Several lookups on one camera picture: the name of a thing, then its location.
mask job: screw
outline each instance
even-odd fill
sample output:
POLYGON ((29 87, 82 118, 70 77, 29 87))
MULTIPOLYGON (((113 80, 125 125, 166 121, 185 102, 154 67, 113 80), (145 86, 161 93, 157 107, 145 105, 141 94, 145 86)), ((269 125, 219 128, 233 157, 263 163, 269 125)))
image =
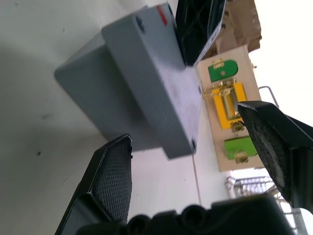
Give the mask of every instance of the screw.
POLYGON ((191 139, 191 145, 193 147, 194 152, 197 150, 197 142, 195 141, 194 138, 191 139))
POLYGON ((140 30, 144 33, 145 32, 145 24, 144 24, 143 20, 139 16, 136 16, 136 21, 137 21, 137 24, 138 24, 140 30))

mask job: yellow panel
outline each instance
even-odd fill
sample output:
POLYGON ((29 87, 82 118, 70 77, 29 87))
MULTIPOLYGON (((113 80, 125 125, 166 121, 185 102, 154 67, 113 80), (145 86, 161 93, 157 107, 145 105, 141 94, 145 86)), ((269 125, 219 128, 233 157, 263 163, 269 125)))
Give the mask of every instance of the yellow panel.
MULTIPOLYGON (((238 101, 246 101, 246 94, 245 94, 243 84, 241 82, 235 83, 235 84, 233 84, 233 88, 235 90, 237 100, 238 101)), ((228 128, 231 128, 231 124, 233 122, 236 122, 239 120, 242 121, 242 119, 241 118, 235 118, 232 120, 227 119, 227 115, 226 115, 226 112, 224 109, 222 97, 218 95, 219 93, 220 93, 220 88, 212 91, 212 94, 215 94, 215 96, 213 96, 213 99, 214 99, 214 103, 216 106, 217 114, 219 116, 221 127, 222 127, 222 129, 228 129, 228 128)))

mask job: green panel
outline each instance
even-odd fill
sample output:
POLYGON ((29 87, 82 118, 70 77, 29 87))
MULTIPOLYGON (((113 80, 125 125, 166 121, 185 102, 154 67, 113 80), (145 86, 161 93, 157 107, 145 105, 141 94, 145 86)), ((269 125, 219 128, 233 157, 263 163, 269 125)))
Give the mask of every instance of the green panel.
POLYGON ((249 136, 226 140, 224 141, 224 147, 227 158, 230 160, 235 159, 235 155, 240 151, 247 153, 248 157, 258 154, 249 136))
POLYGON ((208 67, 208 69, 211 82, 216 82, 236 75, 238 72, 238 65, 234 60, 226 60, 212 65, 208 67))

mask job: gray plastic box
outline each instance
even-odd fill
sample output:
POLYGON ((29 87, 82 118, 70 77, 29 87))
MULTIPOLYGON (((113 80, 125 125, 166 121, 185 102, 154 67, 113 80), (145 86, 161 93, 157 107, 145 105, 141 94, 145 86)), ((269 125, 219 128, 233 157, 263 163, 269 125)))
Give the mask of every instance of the gray plastic box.
POLYGON ((129 133, 135 151, 195 153, 201 91, 183 61, 168 4, 104 27, 55 77, 108 140, 129 133))

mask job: white surface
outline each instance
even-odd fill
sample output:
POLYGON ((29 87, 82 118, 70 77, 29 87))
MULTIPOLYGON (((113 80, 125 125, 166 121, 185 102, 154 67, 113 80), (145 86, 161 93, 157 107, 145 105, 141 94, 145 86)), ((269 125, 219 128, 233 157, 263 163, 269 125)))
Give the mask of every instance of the white surface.
MULTIPOLYGON (((54 234, 93 152, 106 142, 56 83, 54 70, 102 26, 160 2, 0 0, 0 234, 54 234)), ((227 193, 201 113, 195 160, 209 207, 227 193)), ((130 215, 198 203, 191 157, 169 162, 161 150, 134 153, 132 169, 130 215)))

